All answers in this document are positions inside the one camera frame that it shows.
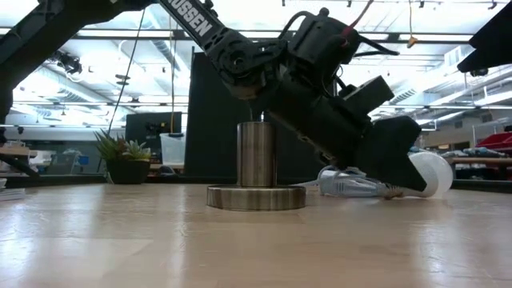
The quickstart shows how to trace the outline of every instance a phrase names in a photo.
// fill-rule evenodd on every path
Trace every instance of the succulent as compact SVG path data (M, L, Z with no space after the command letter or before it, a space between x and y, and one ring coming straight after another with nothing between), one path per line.
M151 156L149 148L144 148L145 143L139 145L137 141L127 142L123 137L113 138L104 130L94 132L98 140L97 148L103 159L109 160L147 160Z
M126 151L122 154L127 156L130 160L145 160L151 157L150 148L144 148L146 143L139 145L137 141L130 141L125 143Z
M94 132L94 136L98 140L96 147L103 159L108 161L122 158L124 145L119 145L119 138L113 138L104 130L101 133Z

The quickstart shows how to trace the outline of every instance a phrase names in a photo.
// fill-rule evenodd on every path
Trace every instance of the storage bin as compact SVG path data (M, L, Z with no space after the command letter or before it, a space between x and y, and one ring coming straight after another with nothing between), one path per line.
M180 165L185 163L185 135L181 137L169 136L169 133L160 134L162 142L162 164Z

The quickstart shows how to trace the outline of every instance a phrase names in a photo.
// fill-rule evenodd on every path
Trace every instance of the red wire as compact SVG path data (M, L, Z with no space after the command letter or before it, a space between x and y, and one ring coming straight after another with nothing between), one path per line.
M361 21L362 16L365 15L365 13L368 11L368 8L370 8L370 5L373 2L374 2L374 0L369 0L368 1L368 3L366 4L365 8L360 13L359 17L357 19L355 19L355 21L353 21L352 24L350 24L348 27L343 29L342 36L347 36L354 29L354 27L359 23L359 21Z

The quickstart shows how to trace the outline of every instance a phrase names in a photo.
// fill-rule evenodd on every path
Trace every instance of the metal cylinder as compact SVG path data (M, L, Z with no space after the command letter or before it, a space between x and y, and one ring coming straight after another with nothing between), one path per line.
M238 124L238 184L272 187L277 184L275 128L268 122Z
M214 208L236 211L300 209L306 205L306 188L210 186L206 204Z

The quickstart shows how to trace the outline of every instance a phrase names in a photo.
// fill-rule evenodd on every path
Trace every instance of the metal base plate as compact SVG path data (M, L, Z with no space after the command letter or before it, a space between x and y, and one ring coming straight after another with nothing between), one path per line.
M237 211L300 209L306 205L306 188L210 186L206 204L214 208Z

